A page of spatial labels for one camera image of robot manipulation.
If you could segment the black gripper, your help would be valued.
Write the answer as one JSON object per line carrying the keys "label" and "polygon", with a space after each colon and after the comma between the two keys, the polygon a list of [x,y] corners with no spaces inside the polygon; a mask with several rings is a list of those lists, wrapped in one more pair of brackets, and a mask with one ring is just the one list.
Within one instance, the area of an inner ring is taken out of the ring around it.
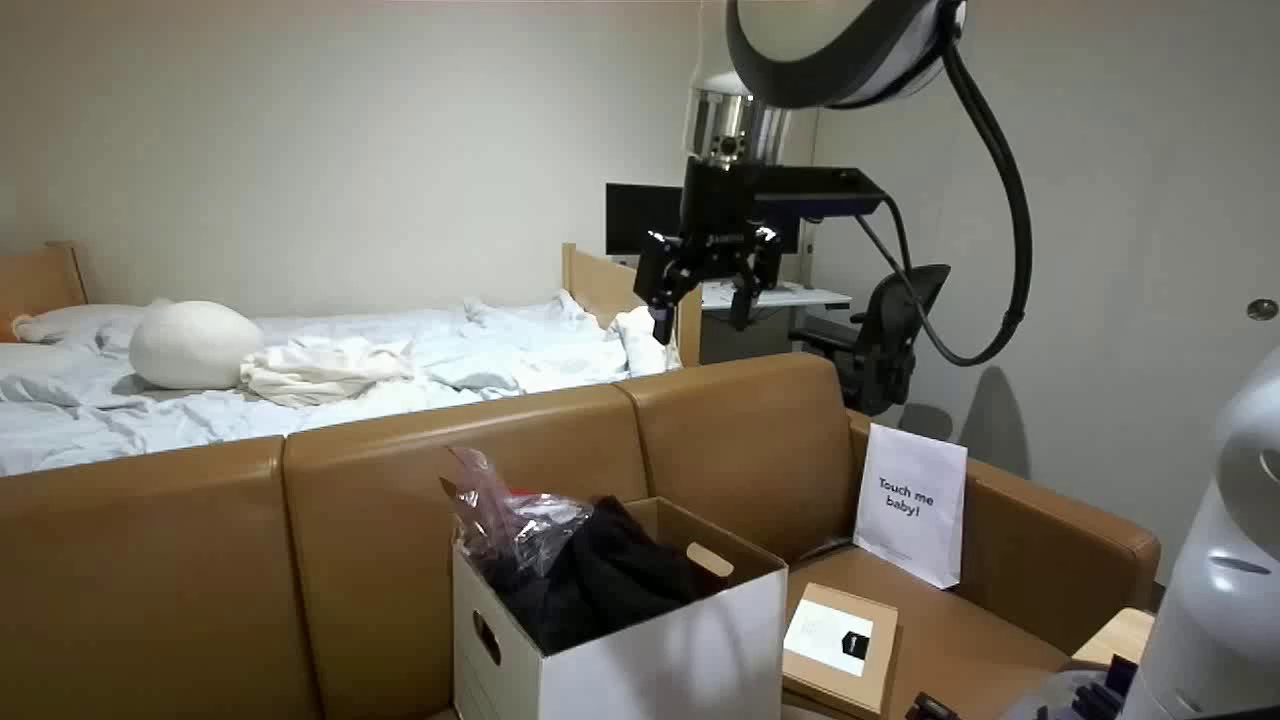
{"label": "black gripper", "polygon": [[676,331],[676,304],[700,279],[733,279],[733,327],[750,326],[750,307],[759,290],[768,290],[780,271],[780,254],[771,250],[771,234],[759,229],[750,250],[737,254],[705,254],[705,240],[720,229],[737,229],[744,218],[759,218],[750,194],[759,186],[759,163],[720,163],[720,161],[689,161],[684,163],[684,229],[689,250],[656,250],[645,254],[634,268],[632,292],[646,304],[653,340],[667,344]]}

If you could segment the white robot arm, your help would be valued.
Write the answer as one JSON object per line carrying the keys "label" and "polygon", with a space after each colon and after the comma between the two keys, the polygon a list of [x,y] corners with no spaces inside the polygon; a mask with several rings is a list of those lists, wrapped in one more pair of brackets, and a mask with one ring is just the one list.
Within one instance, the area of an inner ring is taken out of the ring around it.
{"label": "white robot arm", "polygon": [[[783,219],[863,218],[883,194],[856,167],[788,167],[783,124],[802,108],[871,108],[944,78],[986,150],[1011,219],[1011,337],[1033,292],[1033,209],[1009,136],[962,70],[966,0],[725,0],[727,70],[695,87],[678,223],[639,250],[632,292],[653,331],[725,279],[747,317],[776,279]],[[1214,473],[1176,558],[1120,720],[1280,718],[1280,393],[1257,372],[1227,404]]]}

